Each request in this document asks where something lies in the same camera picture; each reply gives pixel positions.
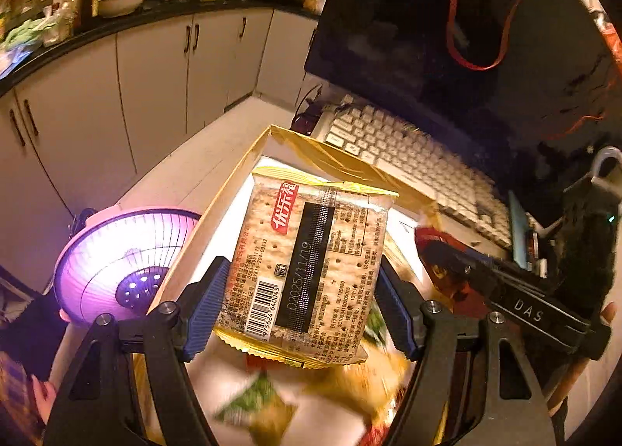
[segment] white floor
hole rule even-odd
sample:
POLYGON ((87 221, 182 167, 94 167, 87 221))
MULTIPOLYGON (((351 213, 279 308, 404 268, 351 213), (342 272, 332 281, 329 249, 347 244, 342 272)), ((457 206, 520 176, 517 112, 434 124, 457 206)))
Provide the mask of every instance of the white floor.
POLYGON ((292 116, 249 97, 155 166, 119 200, 119 206, 179 206, 202 214, 263 130, 271 124, 289 128, 292 116))

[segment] cabinet handle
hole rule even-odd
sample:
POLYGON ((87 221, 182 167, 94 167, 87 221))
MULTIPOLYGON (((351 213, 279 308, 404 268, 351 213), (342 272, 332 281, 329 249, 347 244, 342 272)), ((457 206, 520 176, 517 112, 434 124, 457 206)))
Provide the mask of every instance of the cabinet handle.
POLYGON ((30 110, 30 103, 28 99, 24 99, 24 107, 26 108, 26 115, 30 119, 30 125, 32 125, 32 131, 35 133, 35 136, 38 136, 38 128, 35 125, 35 119, 32 118, 32 111, 30 110))
POLYGON ((311 43, 313 42, 313 38, 315 37, 316 30, 317 28, 313 29, 313 32, 311 33, 311 39, 309 39, 309 47, 311 47, 311 43))
POLYGON ((17 126, 17 120, 15 119, 15 112, 13 110, 9 111, 9 119, 10 119, 10 122, 15 127, 15 131, 17 132, 17 136, 19 138, 20 144, 22 145, 22 148, 25 148, 26 147, 26 142, 24 141, 24 137, 23 137, 22 133, 19 131, 19 127, 17 126))
POLYGON ((189 25, 186 25, 186 47, 183 49, 184 53, 188 53, 188 51, 190 50, 190 31, 192 30, 192 27, 189 25))
POLYGON ((242 32, 239 33, 239 38, 242 39, 244 37, 244 31, 246 30, 246 16, 242 18, 242 32))
POLYGON ((195 43, 192 47, 192 51, 196 50, 198 46, 198 24, 195 24, 195 43))

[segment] red brand logo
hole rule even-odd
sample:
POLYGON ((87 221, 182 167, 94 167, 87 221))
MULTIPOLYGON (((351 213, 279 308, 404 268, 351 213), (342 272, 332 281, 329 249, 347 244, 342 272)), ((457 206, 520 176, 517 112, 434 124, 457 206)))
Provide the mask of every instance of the red brand logo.
POLYGON ((296 195, 298 195, 298 185, 293 185, 292 183, 281 184, 271 220, 273 229, 279 234, 287 234, 289 215, 292 213, 296 195))

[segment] keyboard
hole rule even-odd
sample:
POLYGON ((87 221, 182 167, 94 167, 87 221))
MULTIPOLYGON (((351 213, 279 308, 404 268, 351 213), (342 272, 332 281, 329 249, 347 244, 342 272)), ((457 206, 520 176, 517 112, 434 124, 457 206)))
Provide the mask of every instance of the keyboard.
POLYGON ((414 125, 372 106, 324 112, 312 137, 378 167, 436 200, 441 211, 511 247, 509 211, 494 182, 414 125))

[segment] barcode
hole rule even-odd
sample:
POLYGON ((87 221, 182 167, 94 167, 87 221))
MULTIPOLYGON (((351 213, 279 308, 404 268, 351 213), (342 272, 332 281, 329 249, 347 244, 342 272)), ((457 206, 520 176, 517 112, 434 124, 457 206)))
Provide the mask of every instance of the barcode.
POLYGON ((244 332, 255 339, 268 341, 281 302, 283 283, 276 279, 259 278, 246 319, 244 332))

